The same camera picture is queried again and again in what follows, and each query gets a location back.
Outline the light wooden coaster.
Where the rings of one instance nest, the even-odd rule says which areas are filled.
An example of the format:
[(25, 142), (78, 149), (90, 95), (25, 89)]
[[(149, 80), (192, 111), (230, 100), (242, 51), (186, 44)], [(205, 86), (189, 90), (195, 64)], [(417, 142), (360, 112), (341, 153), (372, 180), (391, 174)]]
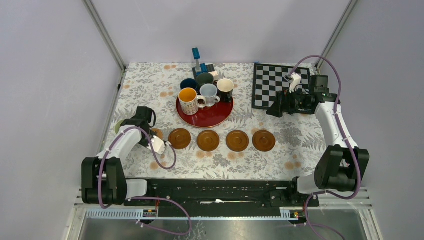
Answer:
[(161, 140), (163, 139), (163, 132), (158, 129), (158, 128), (151, 128), (150, 132), (152, 135), (157, 136), (158, 138), (160, 138)]

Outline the light green mug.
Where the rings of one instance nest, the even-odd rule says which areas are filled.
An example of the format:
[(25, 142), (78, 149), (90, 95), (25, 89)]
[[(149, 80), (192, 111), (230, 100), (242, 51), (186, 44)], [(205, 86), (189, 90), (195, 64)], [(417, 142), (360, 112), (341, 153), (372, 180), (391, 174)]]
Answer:
[(121, 128), (121, 124), (123, 123), (123, 119), (122, 120), (119, 120), (117, 123), (116, 123), (116, 125), (115, 125), (115, 127), (114, 127), (114, 132), (115, 132), (115, 134), (118, 134), (119, 132), (120, 132), (120, 128)]

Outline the brown wooden coaster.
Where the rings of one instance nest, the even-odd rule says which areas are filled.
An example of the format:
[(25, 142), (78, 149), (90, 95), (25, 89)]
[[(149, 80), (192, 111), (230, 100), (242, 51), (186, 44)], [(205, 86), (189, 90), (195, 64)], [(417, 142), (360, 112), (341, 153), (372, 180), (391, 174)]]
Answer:
[(241, 130), (233, 130), (226, 137), (227, 147), (234, 152), (242, 152), (249, 146), (248, 135)]
[(196, 143), (202, 151), (211, 152), (218, 148), (220, 137), (213, 130), (204, 130), (198, 135)]
[(253, 146), (261, 152), (269, 152), (276, 145), (275, 136), (267, 130), (259, 130), (252, 137)]
[(187, 129), (176, 128), (168, 136), (168, 141), (176, 150), (182, 150), (191, 143), (191, 134)]

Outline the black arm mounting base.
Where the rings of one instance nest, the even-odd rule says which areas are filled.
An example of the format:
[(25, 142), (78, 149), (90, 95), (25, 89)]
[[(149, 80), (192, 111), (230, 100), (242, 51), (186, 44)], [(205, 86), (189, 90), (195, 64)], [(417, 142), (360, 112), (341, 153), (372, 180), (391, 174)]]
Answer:
[(160, 218), (276, 218), (281, 208), (303, 210), (317, 199), (298, 193), (295, 180), (201, 180), (148, 178), (147, 200), (131, 198), (130, 184), (102, 182), (105, 205), (153, 207)]

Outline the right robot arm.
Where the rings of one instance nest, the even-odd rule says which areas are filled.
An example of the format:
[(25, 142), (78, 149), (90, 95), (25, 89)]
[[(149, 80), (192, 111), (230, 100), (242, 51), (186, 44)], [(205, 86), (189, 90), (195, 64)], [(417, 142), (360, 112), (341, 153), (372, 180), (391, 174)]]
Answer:
[(289, 88), (277, 92), (267, 115), (281, 118), (283, 113), (292, 115), (300, 110), (310, 111), (318, 119), (326, 143), (326, 150), (314, 172), (293, 180), (295, 187), (287, 191), (287, 201), (299, 206), (308, 194), (329, 190), (351, 192), (356, 196), (370, 155), (358, 147), (347, 130), (340, 98), (336, 93), (330, 93), (328, 77), (312, 76), (307, 93), (298, 88), (301, 83), (299, 74), (292, 73), (285, 78), (290, 83)]

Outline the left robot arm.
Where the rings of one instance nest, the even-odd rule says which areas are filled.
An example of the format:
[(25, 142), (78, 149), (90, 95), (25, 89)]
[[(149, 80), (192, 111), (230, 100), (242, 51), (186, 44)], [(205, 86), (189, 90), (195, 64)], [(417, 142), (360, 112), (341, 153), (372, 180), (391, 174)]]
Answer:
[(151, 128), (156, 124), (156, 113), (139, 106), (135, 116), (125, 119), (115, 139), (94, 157), (86, 157), (81, 164), (81, 198), (85, 204), (121, 205), (128, 198), (129, 186), (142, 187), (142, 180), (127, 182), (122, 161), (136, 145), (155, 154), (162, 154), (165, 145)]

